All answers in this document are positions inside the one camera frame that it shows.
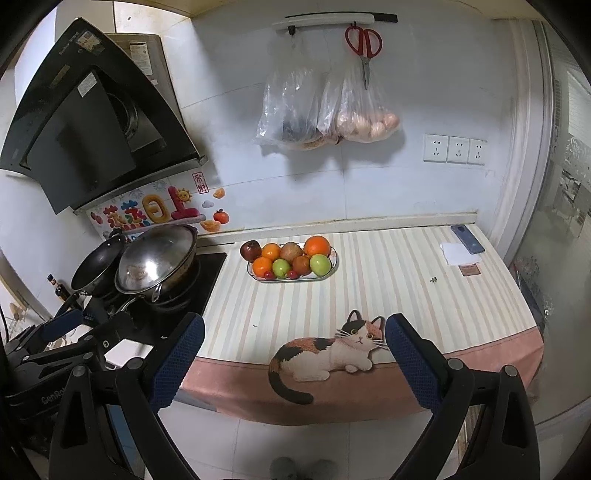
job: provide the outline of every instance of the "hanging plastic bag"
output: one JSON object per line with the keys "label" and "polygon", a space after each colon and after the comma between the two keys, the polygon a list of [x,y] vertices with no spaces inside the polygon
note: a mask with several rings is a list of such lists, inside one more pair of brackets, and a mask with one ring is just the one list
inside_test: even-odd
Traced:
{"label": "hanging plastic bag", "polygon": [[359,57],[346,58],[329,74],[318,122],[318,130],[323,135],[371,143],[385,140],[399,125],[400,119],[390,110],[373,70],[365,89]]}
{"label": "hanging plastic bag", "polygon": [[309,150],[324,144],[316,128],[322,72],[303,53],[301,39],[289,36],[267,78],[262,115],[256,131],[259,143],[290,150]]}

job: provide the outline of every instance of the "mandarin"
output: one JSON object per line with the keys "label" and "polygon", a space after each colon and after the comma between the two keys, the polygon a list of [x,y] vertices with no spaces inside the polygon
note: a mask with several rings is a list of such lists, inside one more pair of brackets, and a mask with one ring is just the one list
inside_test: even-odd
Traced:
{"label": "mandarin", "polygon": [[265,273],[273,269],[273,262],[267,257],[259,257],[252,263],[252,272],[259,278],[264,278]]}
{"label": "mandarin", "polygon": [[261,255],[274,262],[281,255],[281,248],[277,244],[266,244],[261,250]]}
{"label": "mandarin", "polygon": [[304,253],[308,255],[308,257],[317,254],[328,257],[330,255],[330,243],[321,235],[311,236],[304,244]]}

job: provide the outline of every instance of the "oval plate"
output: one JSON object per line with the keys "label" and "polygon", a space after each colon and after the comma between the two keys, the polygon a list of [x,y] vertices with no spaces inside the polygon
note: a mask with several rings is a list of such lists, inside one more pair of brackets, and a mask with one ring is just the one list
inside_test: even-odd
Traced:
{"label": "oval plate", "polygon": [[[304,248],[304,244],[298,244],[302,249]],[[329,272],[326,275],[323,275],[321,277],[318,277],[314,272],[310,272],[307,275],[304,275],[302,277],[296,278],[295,280],[290,279],[289,277],[286,278],[276,278],[275,280],[267,280],[266,278],[260,278],[257,277],[253,272],[252,272],[252,264],[249,262],[246,265],[246,271],[248,272],[248,274],[254,278],[255,280],[262,282],[262,283],[281,283],[281,282],[296,282],[296,281],[315,281],[315,280],[323,280],[326,277],[330,277],[333,272],[336,270],[336,267],[339,265],[339,256],[336,253],[336,250],[333,247],[330,247],[330,255],[329,255],[329,260],[330,260],[330,265],[331,268],[329,270]]]}

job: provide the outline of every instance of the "green apple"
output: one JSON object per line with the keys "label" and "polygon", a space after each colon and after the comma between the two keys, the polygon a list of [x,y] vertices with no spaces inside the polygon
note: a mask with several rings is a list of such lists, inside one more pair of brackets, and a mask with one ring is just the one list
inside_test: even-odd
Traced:
{"label": "green apple", "polygon": [[278,258],[273,262],[273,273],[277,278],[285,278],[289,270],[291,270],[291,266],[287,260]]}
{"label": "green apple", "polygon": [[330,271],[332,265],[330,265],[328,257],[322,254],[316,254],[312,255],[312,258],[310,258],[310,268],[316,275],[323,277]]}

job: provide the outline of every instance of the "pink tablecloth border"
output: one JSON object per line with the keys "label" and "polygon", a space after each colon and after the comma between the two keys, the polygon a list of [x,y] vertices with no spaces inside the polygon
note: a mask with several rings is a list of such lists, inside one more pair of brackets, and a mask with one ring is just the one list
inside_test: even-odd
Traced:
{"label": "pink tablecloth border", "polygon": [[[542,358],[536,327],[485,345],[449,353],[473,369],[499,371],[515,365],[527,386]],[[370,372],[332,372],[323,382],[284,381],[314,395],[314,403],[296,405],[279,397],[267,380],[267,366],[197,357],[181,388],[186,394],[245,420],[279,425],[394,418],[421,410],[398,364],[378,364]]]}

